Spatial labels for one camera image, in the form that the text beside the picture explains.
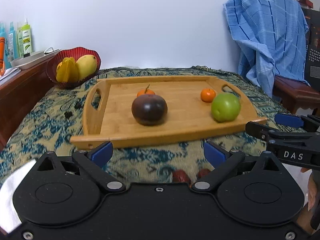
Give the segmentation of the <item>right hand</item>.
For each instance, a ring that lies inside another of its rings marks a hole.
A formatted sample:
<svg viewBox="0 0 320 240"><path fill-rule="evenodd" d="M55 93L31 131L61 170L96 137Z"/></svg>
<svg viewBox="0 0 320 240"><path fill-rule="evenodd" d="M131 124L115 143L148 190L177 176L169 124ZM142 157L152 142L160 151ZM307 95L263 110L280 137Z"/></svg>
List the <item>right hand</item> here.
<svg viewBox="0 0 320 240"><path fill-rule="evenodd" d="M313 208L316 202L316 195L317 185L313 179L313 173L311 173L308 181L308 211L310 211Z"/></svg>

